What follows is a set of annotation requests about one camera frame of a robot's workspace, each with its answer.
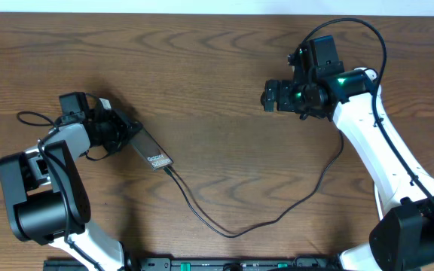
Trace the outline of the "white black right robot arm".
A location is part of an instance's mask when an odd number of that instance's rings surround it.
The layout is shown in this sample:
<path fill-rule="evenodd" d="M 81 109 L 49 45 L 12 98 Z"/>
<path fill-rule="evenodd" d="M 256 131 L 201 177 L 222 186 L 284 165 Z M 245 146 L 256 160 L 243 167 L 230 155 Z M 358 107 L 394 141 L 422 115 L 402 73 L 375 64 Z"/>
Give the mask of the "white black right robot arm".
<path fill-rule="evenodd" d="M 327 35 L 289 55 L 290 81 L 269 80 L 265 111 L 329 119 L 350 141 L 379 195 L 383 217 L 368 241 L 342 252 L 347 270 L 412 270 L 434 263 L 434 178 L 414 158 L 373 96 L 375 71 L 345 71 Z"/>

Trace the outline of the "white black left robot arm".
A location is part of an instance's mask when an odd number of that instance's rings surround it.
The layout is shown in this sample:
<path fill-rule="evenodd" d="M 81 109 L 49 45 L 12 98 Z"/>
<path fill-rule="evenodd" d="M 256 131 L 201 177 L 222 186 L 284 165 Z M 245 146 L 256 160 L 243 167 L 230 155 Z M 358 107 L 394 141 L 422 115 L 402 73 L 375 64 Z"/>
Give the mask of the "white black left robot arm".
<path fill-rule="evenodd" d="M 91 220 L 90 200 L 75 162 L 94 147 L 119 152 L 142 124 L 97 98 L 73 92 L 59 97 L 62 114 L 45 118 L 48 134 L 34 147 L 0 159 L 0 182 L 8 221 L 22 242 L 61 249 L 88 270 L 139 270 L 122 242 Z"/>

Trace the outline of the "white USB charger adapter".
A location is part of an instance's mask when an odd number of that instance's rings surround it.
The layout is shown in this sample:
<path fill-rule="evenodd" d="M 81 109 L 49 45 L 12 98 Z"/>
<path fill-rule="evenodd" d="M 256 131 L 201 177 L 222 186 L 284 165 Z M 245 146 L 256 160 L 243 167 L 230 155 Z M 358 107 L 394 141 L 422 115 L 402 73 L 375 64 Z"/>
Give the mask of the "white USB charger adapter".
<path fill-rule="evenodd" d="M 355 68 L 355 70 L 362 70 L 364 71 L 364 73 L 369 77 L 369 79 L 375 84 L 378 77 L 379 77 L 379 73 L 373 69 L 373 68 L 368 68 L 368 67 L 357 67 Z"/>

